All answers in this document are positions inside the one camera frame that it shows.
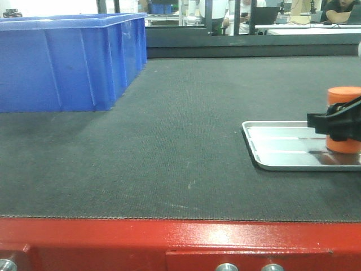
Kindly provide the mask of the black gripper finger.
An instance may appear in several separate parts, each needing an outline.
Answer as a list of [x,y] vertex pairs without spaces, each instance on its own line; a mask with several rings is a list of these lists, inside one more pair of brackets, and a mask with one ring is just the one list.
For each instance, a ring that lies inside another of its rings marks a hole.
[[360,141],[360,96],[330,105],[326,113],[308,113],[307,126],[334,141]]

